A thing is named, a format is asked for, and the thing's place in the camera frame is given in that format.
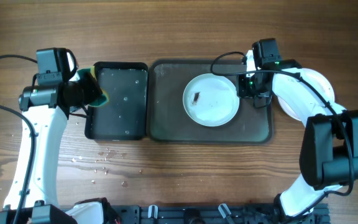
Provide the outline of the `green yellow sponge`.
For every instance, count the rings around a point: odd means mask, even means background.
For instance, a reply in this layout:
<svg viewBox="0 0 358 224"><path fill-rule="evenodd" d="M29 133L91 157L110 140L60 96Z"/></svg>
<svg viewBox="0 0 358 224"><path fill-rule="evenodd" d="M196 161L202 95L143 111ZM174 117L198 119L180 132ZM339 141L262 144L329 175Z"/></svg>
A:
<svg viewBox="0 0 358 224"><path fill-rule="evenodd" d="M84 104L94 108L104 106L109 101L109 96L98 83L95 67L80 69L77 74L80 78L79 84L83 89Z"/></svg>

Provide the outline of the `pale blue plate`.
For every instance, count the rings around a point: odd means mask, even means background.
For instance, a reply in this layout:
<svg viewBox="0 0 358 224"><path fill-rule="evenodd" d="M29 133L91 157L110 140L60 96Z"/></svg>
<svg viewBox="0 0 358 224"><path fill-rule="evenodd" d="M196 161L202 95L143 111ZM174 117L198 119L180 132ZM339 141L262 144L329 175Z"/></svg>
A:
<svg viewBox="0 0 358 224"><path fill-rule="evenodd" d="M194 77L183 91L182 102L186 114L194 122L207 127L228 123L240 106L233 82L212 73Z"/></svg>

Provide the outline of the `white plate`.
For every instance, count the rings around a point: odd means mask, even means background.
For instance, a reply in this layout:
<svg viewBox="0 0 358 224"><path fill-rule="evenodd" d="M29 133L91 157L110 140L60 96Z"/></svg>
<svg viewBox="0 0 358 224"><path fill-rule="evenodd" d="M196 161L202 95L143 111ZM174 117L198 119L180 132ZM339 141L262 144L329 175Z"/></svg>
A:
<svg viewBox="0 0 358 224"><path fill-rule="evenodd" d="M334 89L325 76L323 76L321 73L317 72L316 70L312 70L309 68L303 68L303 70L305 71L306 76L310 79L310 83L313 82L312 85L316 89L323 91L324 94L328 97L329 101L335 101ZM284 112L286 112L287 115L289 115L290 117L292 117L297 121L301 121L301 119L290 108L290 105L285 100L283 100L279 96L277 98L282 110L284 110Z"/></svg>

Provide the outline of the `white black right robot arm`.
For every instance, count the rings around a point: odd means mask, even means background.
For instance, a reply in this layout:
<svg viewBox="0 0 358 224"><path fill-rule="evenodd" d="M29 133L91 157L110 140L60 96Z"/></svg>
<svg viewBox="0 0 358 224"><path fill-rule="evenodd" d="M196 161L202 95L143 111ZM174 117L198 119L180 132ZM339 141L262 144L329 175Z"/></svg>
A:
<svg viewBox="0 0 358 224"><path fill-rule="evenodd" d="M358 110L347 110L330 97L330 83L319 72L295 60L258 65L244 60L239 72L246 90L267 90L281 98L303 123L300 175L275 197L276 222L305 219L330 195L347 197L358 179Z"/></svg>

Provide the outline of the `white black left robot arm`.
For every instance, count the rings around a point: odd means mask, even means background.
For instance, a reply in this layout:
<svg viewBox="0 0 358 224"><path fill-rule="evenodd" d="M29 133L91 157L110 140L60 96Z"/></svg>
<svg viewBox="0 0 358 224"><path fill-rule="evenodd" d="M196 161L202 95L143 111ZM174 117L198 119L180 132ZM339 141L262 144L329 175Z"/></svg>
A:
<svg viewBox="0 0 358 224"><path fill-rule="evenodd" d="M117 214L105 198L85 200L64 212L57 199L60 143L72 107L107 100L94 72L80 70L75 81L45 81L20 96L22 141L14 181L0 211L0 223L106 223Z"/></svg>

